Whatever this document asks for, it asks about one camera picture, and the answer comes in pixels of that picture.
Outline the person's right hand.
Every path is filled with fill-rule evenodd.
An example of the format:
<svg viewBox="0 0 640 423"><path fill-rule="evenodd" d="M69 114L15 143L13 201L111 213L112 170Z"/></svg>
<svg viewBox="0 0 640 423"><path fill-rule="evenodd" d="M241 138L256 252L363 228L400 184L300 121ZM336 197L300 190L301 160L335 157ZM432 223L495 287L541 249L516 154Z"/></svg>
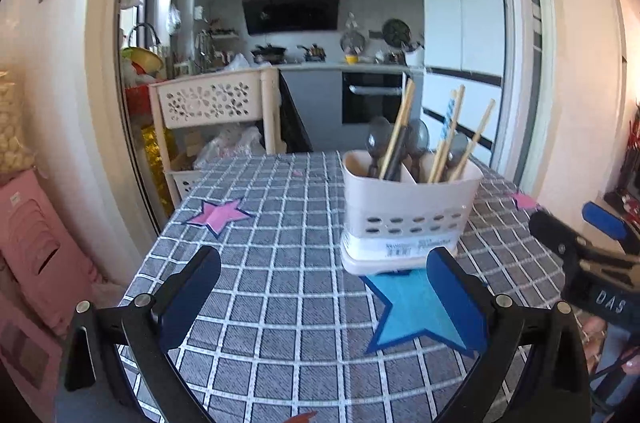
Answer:
<svg viewBox="0 0 640 423"><path fill-rule="evenodd" d="M593 373L601 360L607 326L604 320L594 316L589 317L582 325L582 348L590 373ZM627 375L638 375L639 348L627 347L622 357L625 359L622 365L624 372Z"/></svg>

